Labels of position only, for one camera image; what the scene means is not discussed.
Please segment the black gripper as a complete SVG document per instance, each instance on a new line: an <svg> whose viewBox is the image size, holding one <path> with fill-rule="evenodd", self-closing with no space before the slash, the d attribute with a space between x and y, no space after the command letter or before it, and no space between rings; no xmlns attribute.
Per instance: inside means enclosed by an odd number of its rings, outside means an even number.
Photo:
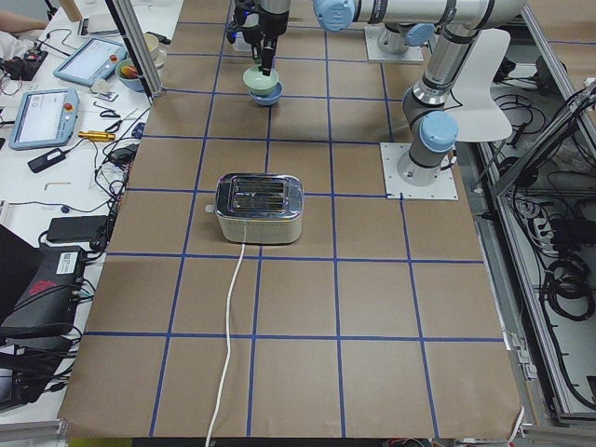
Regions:
<svg viewBox="0 0 596 447"><path fill-rule="evenodd" d="M251 45L253 61L261 63L265 76L272 73L278 38L286 32L290 8L290 0L235 2L232 39L242 33L243 39Z"/></svg>

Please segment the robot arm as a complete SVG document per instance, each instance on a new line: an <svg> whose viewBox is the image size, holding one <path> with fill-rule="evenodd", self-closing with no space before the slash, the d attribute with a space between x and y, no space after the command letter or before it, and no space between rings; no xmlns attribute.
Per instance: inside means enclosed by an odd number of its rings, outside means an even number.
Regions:
<svg viewBox="0 0 596 447"><path fill-rule="evenodd" d="M523 1L315 1L321 28L339 32L353 22L440 26L440 36L422 77L402 101L413 141L398 162L406 183L435 182L440 164L453 148L458 127L444 111L452 87L482 30L515 18Z"/></svg>
<svg viewBox="0 0 596 447"><path fill-rule="evenodd" d="M285 34L291 3L289 1L236 1L233 18L226 25L226 38L233 44L241 34L251 46L251 57L266 78L273 72L278 38ZM315 1L314 14L321 28L339 32L358 21L364 10L361 1ZM401 55L411 47L426 43L435 31L432 23L396 23L385 19L387 1L373 1L367 23L381 23L377 46L383 51Z"/></svg>

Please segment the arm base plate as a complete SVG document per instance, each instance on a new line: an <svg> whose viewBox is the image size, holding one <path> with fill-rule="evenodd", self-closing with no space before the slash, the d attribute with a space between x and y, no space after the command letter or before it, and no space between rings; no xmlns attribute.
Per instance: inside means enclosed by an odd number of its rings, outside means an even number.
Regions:
<svg viewBox="0 0 596 447"><path fill-rule="evenodd" d="M422 64L421 43L414 45L414 25L368 25L365 27L365 44L368 61L378 63Z"/></svg>
<svg viewBox="0 0 596 447"><path fill-rule="evenodd" d="M421 168L410 158L410 144L381 142L386 197L404 200L457 200L448 155L435 168Z"/></svg>

